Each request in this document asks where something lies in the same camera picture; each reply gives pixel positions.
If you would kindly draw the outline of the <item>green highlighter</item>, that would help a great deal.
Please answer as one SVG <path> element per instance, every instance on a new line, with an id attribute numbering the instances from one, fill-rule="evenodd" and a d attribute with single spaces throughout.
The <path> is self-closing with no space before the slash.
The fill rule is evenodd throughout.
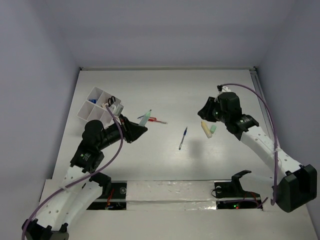
<path id="1" fill-rule="evenodd" d="M 144 127 L 146 124 L 147 124 L 147 122 L 148 122 L 148 119 L 150 118 L 150 116 L 151 116 L 151 112 L 152 112 L 152 110 L 150 109 L 148 112 L 146 112 L 145 114 L 144 114 L 144 117 L 143 118 L 139 118 L 140 119 L 140 122 L 139 122 L 139 126 L 142 126 L 142 127 Z"/>

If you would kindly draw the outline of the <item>blue ballpoint pen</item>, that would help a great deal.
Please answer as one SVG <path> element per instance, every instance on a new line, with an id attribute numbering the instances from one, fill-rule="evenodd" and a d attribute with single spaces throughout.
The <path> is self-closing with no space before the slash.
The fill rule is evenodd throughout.
<path id="1" fill-rule="evenodd" d="M 185 139 L 185 137 L 186 137 L 187 131 L 188 131 L 188 127 L 186 127 L 185 130 L 184 130 L 184 132 L 183 132 L 183 135 L 182 135 L 182 138 L 181 138 L 179 147 L 178 147 L 178 150 L 179 150 L 179 151 L 182 149 L 182 146 L 183 146 L 184 139 Z"/>

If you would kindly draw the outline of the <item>yellow highlighter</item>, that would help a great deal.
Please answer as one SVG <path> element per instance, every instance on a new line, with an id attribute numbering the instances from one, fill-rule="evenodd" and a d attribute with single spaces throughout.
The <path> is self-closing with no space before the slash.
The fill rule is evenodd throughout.
<path id="1" fill-rule="evenodd" d="M 206 137 L 208 139 L 210 139 L 212 137 L 212 133 L 211 133 L 210 129 L 208 128 L 207 124 L 203 120 L 201 121 L 201 128 L 204 131 Z"/>

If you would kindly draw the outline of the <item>black handled scissors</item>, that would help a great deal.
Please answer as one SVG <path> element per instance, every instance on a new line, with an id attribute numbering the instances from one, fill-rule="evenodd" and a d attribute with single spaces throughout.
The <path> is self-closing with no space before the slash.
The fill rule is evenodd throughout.
<path id="1" fill-rule="evenodd" d="M 113 95 L 107 99 L 108 106 L 113 105 L 115 102 L 116 102 L 116 98 Z"/>

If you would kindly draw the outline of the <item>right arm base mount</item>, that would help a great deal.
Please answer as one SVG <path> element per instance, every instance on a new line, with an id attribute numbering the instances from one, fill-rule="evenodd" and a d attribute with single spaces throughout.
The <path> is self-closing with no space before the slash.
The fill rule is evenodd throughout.
<path id="1" fill-rule="evenodd" d="M 240 179 L 250 173 L 249 170 L 242 170 L 229 180 L 214 183 L 211 195 L 216 199 L 218 210 L 263 209 L 261 196 L 258 193 L 243 190 L 240 183 Z"/>

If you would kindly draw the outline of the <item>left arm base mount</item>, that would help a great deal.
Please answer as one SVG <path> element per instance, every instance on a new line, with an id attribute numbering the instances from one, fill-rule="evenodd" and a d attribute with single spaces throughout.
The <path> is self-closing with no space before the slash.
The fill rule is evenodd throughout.
<path id="1" fill-rule="evenodd" d="M 118 211 L 127 209 L 127 182 L 112 181 L 110 176 L 101 172 L 92 176 L 88 182 L 98 183 L 102 194 L 88 206 L 87 210 Z"/>

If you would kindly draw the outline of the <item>green highlighter cap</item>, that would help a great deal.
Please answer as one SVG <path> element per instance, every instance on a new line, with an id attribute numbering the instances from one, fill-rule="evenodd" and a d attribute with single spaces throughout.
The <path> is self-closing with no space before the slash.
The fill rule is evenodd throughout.
<path id="1" fill-rule="evenodd" d="M 217 129 L 217 126 L 216 125 L 212 125 L 211 127 L 210 127 L 210 133 L 211 134 L 214 134 L 215 133 L 215 131 L 216 131 L 216 129 Z"/>

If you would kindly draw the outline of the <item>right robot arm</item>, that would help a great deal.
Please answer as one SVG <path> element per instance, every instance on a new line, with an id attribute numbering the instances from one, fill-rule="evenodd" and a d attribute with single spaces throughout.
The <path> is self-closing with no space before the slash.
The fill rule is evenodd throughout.
<path id="1" fill-rule="evenodd" d="M 250 187 L 286 213 L 317 197 L 317 170 L 310 164 L 302 165 L 279 148 L 252 116 L 242 112 L 236 93 L 221 92 L 217 97 L 209 97 L 197 114 L 208 122 L 223 123 L 229 133 L 273 171 L 273 177 L 267 178 L 243 170 L 242 176 L 230 183 L 235 196 L 242 196 Z"/>

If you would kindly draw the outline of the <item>blue correction fluid bottle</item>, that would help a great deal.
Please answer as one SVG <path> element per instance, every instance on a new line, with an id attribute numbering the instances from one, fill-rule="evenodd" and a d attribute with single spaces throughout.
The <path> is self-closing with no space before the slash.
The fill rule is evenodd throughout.
<path id="1" fill-rule="evenodd" d="M 98 100 L 97 99 L 89 99 L 88 101 L 93 103 L 93 104 L 96 104 Z"/>

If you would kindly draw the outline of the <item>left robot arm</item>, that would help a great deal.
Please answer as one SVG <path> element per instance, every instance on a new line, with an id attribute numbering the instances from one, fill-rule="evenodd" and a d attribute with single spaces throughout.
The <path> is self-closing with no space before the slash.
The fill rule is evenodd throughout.
<path id="1" fill-rule="evenodd" d="M 100 120 L 88 121 L 59 189 L 24 222 L 21 238 L 67 240 L 70 228 L 93 201 L 109 197 L 113 191 L 111 178 L 101 172 L 103 149 L 116 142 L 130 144 L 147 130 L 123 115 L 107 128 Z"/>

